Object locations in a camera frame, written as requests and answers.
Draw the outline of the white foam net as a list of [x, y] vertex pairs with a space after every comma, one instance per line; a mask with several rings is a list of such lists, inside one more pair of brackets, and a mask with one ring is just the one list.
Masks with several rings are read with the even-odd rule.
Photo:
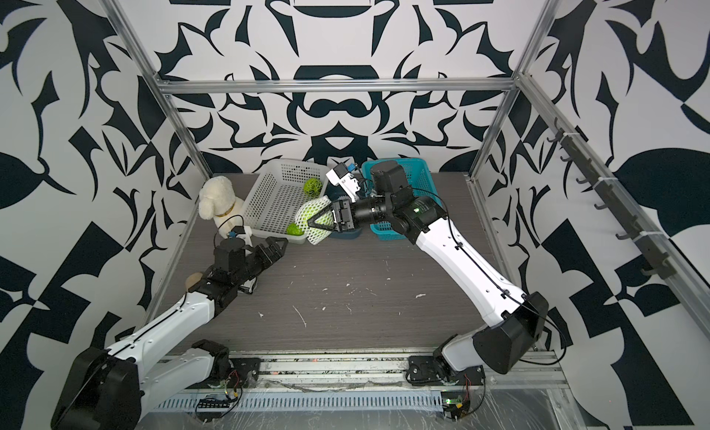
[[332, 201], [323, 196], [305, 202], [297, 211], [294, 223], [305, 235], [308, 243], [318, 245], [335, 231]]

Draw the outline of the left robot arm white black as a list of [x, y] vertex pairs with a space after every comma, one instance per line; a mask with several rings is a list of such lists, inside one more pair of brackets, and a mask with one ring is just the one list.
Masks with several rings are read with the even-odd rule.
[[227, 379], [233, 370], [229, 350], [214, 341], [200, 340], [170, 362], [163, 359], [227, 309], [287, 247], [281, 238], [255, 246], [237, 237], [221, 241], [214, 248], [214, 263], [187, 278], [175, 305], [129, 337], [104, 349], [90, 347], [75, 358], [51, 428], [133, 429], [183, 389]]

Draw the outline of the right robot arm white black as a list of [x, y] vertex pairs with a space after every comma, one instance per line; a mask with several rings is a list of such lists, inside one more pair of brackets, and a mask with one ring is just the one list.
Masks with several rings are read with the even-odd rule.
[[429, 196], [412, 198], [395, 208], [385, 197], [352, 202], [349, 197], [331, 204], [335, 227], [388, 222], [395, 232], [438, 263], [473, 303], [484, 324], [443, 344], [440, 356], [454, 372], [486, 365], [508, 374], [540, 339], [549, 304], [502, 276], [460, 234], [447, 211]]

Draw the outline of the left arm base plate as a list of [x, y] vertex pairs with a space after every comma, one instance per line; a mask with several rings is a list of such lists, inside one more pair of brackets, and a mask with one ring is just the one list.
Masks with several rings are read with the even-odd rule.
[[253, 387], [259, 380], [261, 358], [231, 357], [226, 346], [208, 339], [201, 339], [190, 346], [190, 352], [196, 350], [204, 350], [214, 361], [210, 365], [210, 373], [200, 377], [188, 389], [239, 389]]

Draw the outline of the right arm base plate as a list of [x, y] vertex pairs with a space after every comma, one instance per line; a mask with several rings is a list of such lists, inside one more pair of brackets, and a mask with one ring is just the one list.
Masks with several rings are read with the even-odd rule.
[[475, 387], [486, 383], [486, 373], [482, 365], [455, 371], [443, 357], [443, 348], [457, 335], [451, 336], [437, 347], [431, 355], [410, 356], [405, 372], [406, 381], [414, 387], [447, 386], [464, 387], [466, 384]]

